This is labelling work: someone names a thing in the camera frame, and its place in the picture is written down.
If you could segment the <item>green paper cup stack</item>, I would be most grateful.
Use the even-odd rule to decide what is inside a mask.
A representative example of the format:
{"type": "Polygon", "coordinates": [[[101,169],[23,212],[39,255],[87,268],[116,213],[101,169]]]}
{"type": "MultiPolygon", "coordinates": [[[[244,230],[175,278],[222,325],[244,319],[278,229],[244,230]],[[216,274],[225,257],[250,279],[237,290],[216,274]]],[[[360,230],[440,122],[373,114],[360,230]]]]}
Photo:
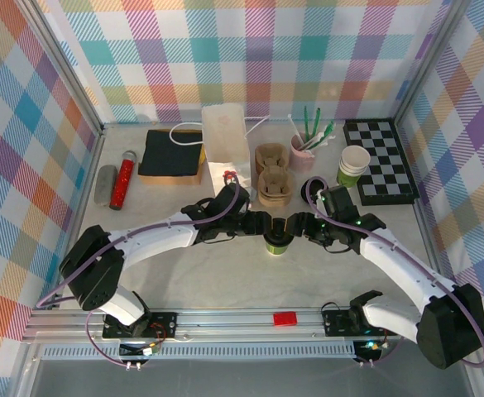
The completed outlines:
{"type": "Polygon", "coordinates": [[[371,161],[369,152],[361,146],[347,146],[340,157],[337,182],[350,188],[367,170],[371,161]]]}

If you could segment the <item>white paper straw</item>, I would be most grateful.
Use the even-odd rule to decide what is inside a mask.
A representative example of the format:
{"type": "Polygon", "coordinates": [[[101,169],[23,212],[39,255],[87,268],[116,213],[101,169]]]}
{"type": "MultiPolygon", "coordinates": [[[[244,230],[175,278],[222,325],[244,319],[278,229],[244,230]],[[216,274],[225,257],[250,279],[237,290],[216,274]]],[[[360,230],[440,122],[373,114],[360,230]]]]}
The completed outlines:
{"type": "Polygon", "coordinates": [[[299,148],[299,151],[307,151],[307,150],[314,149],[315,147],[321,144],[324,144],[327,140],[332,140],[334,138],[335,136],[332,134],[332,132],[329,132],[328,134],[325,134],[324,132],[319,132],[315,135],[314,138],[304,143],[299,148]]]}

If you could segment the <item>green paper coffee cup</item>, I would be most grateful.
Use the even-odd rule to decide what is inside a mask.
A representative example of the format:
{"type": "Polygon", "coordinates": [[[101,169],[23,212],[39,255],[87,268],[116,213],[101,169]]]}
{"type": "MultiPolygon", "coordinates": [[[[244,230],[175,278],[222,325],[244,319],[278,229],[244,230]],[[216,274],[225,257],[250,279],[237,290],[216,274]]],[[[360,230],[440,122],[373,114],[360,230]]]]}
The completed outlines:
{"type": "Polygon", "coordinates": [[[266,249],[267,251],[274,255],[279,256],[282,255],[288,248],[289,244],[292,242],[291,235],[284,233],[284,232],[276,232],[278,236],[278,242],[266,242],[266,249]]]}

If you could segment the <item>grey oblong case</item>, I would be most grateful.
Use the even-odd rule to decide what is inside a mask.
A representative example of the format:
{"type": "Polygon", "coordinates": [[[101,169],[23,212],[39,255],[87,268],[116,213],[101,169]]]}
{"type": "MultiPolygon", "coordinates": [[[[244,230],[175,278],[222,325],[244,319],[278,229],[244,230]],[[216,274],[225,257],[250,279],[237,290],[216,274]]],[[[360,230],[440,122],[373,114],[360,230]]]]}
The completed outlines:
{"type": "Polygon", "coordinates": [[[102,207],[110,204],[116,179],[117,167],[115,165],[103,165],[100,168],[94,186],[93,200],[95,204],[102,207]]]}

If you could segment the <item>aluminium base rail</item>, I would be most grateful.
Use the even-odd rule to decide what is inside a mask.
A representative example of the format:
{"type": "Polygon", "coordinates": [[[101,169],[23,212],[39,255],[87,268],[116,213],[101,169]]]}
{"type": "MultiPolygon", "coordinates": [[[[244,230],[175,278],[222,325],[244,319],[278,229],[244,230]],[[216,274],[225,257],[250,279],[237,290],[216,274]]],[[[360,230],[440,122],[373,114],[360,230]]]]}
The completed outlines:
{"type": "MultiPolygon", "coordinates": [[[[319,308],[256,308],[256,309],[157,309],[154,312],[176,312],[177,326],[174,338],[168,342],[297,342],[314,339],[382,340],[384,337],[326,337],[322,312],[337,308],[329,305],[319,308]],[[273,313],[295,311],[296,326],[275,327],[273,313]]],[[[96,312],[90,319],[80,310],[41,310],[32,314],[23,340],[25,342],[72,341],[89,334],[96,341],[145,342],[154,338],[103,338],[104,313],[96,312]]]]}

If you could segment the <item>pink straw holder cup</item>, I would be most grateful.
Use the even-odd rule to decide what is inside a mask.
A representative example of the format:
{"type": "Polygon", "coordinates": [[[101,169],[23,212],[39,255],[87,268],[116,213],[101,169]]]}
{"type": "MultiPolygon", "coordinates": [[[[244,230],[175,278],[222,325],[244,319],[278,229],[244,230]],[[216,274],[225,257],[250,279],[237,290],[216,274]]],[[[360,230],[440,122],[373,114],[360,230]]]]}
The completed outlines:
{"type": "Polygon", "coordinates": [[[301,151],[301,144],[300,137],[293,135],[290,140],[289,168],[295,172],[304,173],[313,168],[315,155],[312,151],[301,151]]]}

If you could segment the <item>red glitter tube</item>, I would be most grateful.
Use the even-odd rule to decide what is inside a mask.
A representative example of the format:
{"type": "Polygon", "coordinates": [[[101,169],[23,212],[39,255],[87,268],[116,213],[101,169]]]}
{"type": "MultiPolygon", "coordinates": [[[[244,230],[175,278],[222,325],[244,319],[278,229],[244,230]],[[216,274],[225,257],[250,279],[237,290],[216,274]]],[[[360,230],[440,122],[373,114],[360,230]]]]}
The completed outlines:
{"type": "Polygon", "coordinates": [[[116,183],[114,185],[111,201],[109,204],[109,207],[111,209],[122,209],[136,162],[137,154],[134,151],[125,151],[122,154],[121,167],[117,175],[116,183]]]}

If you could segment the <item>red plastic block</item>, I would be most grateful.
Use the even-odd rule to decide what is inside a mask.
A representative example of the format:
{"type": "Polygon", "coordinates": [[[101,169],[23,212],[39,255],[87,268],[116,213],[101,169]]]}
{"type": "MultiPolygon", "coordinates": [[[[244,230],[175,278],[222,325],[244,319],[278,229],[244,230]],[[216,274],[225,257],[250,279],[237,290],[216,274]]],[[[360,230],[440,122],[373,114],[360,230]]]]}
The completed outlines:
{"type": "Polygon", "coordinates": [[[298,319],[295,311],[273,313],[273,324],[275,327],[296,326],[297,323],[298,319]]]}

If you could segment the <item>small electronics board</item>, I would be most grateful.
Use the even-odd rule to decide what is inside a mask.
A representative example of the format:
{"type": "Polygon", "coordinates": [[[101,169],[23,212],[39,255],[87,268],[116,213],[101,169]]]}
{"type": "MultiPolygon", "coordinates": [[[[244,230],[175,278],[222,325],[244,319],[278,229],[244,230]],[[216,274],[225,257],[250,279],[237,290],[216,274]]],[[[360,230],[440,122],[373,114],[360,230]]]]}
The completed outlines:
{"type": "Polygon", "coordinates": [[[357,357],[373,361],[378,360],[384,350],[382,340],[361,340],[354,341],[353,347],[357,357]]]}
{"type": "Polygon", "coordinates": [[[162,348],[161,342],[150,342],[145,345],[121,343],[119,345],[119,355],[150,357],[158,354],[161,348],[162,348]]]}

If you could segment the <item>white plastic straw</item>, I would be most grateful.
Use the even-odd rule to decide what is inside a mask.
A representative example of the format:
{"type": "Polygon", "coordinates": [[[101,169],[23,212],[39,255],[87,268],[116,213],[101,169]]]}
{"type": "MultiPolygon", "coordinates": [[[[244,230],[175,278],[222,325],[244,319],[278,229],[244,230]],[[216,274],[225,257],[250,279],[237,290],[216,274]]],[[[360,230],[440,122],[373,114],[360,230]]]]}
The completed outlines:
{"type": "Polygon", "coordinates": [[[291,125],[291,126],[292,126],[292,128],[293,128],[293,131],[294,131],[295,135],[296,135],[296,136],[297,136],[297,137],[300,139],[300,141],[302,141],[302,138],[301,138],[300,132],[299,132],[299,130],[298,130],[298,128],[297,128],[297,126],[296,126],[296,124],[295,124],[295,122],[294,122],[293,118],[292,118],[292,115],[291,115],[291,114],[288,114],[288,115],[287,115],[287,117],[288,117],[288,120],[289,120],[289,122],[290,122],[290,125],[291,125]]]}

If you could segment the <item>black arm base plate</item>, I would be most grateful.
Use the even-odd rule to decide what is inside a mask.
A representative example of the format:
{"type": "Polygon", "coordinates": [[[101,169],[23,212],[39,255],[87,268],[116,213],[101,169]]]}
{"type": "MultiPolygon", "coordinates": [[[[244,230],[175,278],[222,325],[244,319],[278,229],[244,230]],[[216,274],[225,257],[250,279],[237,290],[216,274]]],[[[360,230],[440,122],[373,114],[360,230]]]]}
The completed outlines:
{"type": "Polygon", "coordinates": [[[149,312],[126,326],[115,317],[105,314],[103,338],[174,338],[177,326],[176,312],[149,312]]]}
{"type": "Polygon", "coordinates": [[[384,328],[363,323],[349,309],[325,309],[322,312],[323,327],[326,337],[384,337],[395,336],[384,328]]]}

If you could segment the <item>aluminium frame post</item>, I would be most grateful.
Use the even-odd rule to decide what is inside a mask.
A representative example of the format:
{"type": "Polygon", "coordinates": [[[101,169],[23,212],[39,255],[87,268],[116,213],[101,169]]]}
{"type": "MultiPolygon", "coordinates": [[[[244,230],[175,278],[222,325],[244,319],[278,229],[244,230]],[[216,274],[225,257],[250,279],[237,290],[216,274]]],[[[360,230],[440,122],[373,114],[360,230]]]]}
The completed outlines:
{"type": "Polygon", "coordinates": [[[411,41],[409,68],[391,107],[391,118],[396,125],[415,103],[470,3],[471,0],[428,0],[411,41]]]}
{"type": "Polygon", "coordinates": [[[64,80],[66,88],[78,105],[87,123],[98,135],[103,134],[103,123],[95,111],[95,108],[86,94],[79,78],[68,58],[66,57],[59,41],[55,37],[50,24],[41,11],[37,0],[14,0],[19,7],[27,23],[34,31],[38,41],[41,43],[45,53],[55,66],[58,75],[64,80]]]}

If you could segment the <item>white flower paper bag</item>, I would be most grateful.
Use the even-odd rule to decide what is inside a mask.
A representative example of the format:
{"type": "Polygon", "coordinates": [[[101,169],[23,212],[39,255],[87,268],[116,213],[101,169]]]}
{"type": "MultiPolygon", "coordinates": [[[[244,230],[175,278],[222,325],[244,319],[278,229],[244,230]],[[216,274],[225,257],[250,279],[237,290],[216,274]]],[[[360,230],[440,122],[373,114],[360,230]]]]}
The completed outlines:
{"type": "Polygon", "coordinates": [[[268,120],[264,117],[247,117],[244,108],[238,103],[224,103],[202,108],[202,138],[190,144],[201,145],[204,149],[208,170],[217,194],[224,186],[223,175],[234,171],[240,185],[249,193],[249,199],[256,197],[252,187],[251,153],[247,141],[248,135],[268,120]],[[247,122],[254,121],[254,127],[247,128],[247,122]]]}

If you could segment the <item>black grey chessboard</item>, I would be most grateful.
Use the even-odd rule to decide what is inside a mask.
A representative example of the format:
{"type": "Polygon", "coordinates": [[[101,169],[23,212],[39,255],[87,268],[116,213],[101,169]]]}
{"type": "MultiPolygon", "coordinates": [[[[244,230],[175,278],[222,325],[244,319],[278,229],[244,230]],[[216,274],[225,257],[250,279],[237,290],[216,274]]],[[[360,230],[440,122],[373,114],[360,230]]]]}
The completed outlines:
{"type": "Polygon", "coordinates": [[[343,133],[349,146],[361,146],[371,157],[357,182],[362,205],[407,205],[419,198],[392,119],[348,119],[343,133]]]}

